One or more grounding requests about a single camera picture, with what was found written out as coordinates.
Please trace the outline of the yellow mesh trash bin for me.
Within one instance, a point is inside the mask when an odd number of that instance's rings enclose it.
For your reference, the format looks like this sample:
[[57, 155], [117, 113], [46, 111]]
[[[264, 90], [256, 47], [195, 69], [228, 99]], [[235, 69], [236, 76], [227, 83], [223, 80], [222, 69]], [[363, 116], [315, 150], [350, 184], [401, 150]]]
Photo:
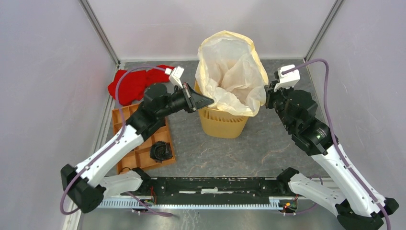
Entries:
[[239, 137], [249, 119], [208, 107], [198, 113], [204, 133], [215, 138]]

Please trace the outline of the cream plastic trash bag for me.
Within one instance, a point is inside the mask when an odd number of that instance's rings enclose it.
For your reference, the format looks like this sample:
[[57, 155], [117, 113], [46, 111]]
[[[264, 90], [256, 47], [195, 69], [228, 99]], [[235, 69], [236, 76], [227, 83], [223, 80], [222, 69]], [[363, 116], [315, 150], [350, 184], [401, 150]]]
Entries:
[[209, 108], [237, 116], [258, 114], [269, 78], [250, 38], [220, 31], [201, 43], [198, 58], [195, 78], [201, 94], [214, 100]]

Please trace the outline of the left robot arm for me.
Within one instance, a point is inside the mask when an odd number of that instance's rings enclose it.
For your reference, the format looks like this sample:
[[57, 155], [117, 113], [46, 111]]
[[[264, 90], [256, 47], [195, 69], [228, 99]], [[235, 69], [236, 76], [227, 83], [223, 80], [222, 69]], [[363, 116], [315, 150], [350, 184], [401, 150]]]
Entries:
[[213, 103], [212, 98], [197, 93], [187, 83], [175, 86], [173, 93], [168, 93], [162, 83], [151, 85], [138, 109], [112, 139], [83, 162], [76, 166], [67, 164], [61, 169], [62, 197], [68, 196], [76, 204], [76, 210], [89, 213], [111, 196], [133, 191], [147, 194], [150, 181], [137, 170], [110, 177], [106, 177], [107, 172], [163, 127], [167, 116], [180, 110], [193, 113]]

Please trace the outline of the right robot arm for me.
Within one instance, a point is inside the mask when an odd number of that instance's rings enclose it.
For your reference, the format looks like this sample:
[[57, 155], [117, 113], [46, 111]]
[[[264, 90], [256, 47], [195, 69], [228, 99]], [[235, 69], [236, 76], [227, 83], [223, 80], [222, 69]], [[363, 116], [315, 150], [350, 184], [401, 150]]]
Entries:
[[295, 145], [317, 162], [337, 185], [330, 189], [288, 168], [278, 176], [277, 191], [304, 196], [331, 212], [347, 230], [377, 230], [389, 225], [398, 202], [379, 194], [351, 163], [328, 125], [316, 118], [318, 104], [303, 90], [264, 88], [266, 107], [274, 109]]

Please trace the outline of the black rolled bag lower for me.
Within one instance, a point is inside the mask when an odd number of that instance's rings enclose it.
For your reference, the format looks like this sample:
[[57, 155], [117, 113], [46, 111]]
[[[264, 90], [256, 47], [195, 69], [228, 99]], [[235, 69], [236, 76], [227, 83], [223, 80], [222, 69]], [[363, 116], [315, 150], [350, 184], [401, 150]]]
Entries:
[[149, 156], [152, 160], [158, 163], [173, 158], [170, 143], [164, 141], [157, 141], [151, 146]]

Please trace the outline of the red cloth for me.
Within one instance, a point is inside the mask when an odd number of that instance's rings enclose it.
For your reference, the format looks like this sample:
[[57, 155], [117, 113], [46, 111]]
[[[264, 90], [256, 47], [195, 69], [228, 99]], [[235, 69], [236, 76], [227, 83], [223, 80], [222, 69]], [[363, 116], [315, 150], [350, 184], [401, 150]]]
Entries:
[[155, 83], [169, 82], [169, 76], [164, 73], [166, 68], [172, 66], [159, 65], [158, 69], [138, 70], [131, 72], [121, 81], [118, 89], [119, 104], [122, 106], [131, 105], [133, 101], [139, 101], [144, 96], [147, 87]]

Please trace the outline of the orange compartment tray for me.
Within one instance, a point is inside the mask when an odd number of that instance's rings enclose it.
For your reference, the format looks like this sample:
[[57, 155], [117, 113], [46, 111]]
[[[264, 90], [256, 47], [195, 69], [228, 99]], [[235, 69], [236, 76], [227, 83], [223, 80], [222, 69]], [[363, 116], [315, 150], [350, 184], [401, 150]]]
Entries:
[[[124, 118], [128, 119], [129, 116], [138, 109], [139, 104], [133, 104], [129, 106], [122, 107], [124, 113]], [[112, 127], [114, 135], [119, 132], [119, 129], [122, 127], [122, 120], [120, 117], [119, 109], [112, 110]], [[164, 141], [169, 143], [172, 158], [162, 161], [161, 163], [156, 162], [150, 158], [150, 150], [153, 144], [157, 141]], [[155, 132], [152, 137], [142, 143], [140, 146], [129, 151], [117, 164], [116, 172], [117, 174], [122, 174], [129, 171], [132, 168], [139, 167], [146, 170], [155, 169], [158, 167], [163, 167], [170, 165], [176, 162], [175, 149], [172, 141], [172, 136], [169, 128], [169, 120], [165, 118], [165, 124], [157, 132]]]

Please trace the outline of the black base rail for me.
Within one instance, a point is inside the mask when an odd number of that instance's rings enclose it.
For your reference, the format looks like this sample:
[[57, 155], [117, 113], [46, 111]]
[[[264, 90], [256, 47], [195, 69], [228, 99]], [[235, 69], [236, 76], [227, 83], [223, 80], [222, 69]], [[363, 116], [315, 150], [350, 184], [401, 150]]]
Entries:
[[142, 183], [131, 193], [157, 205], [264, 205], [269, 197], [294, 198], [287, 180], [273, 177], [151, 177], [136, 168]]

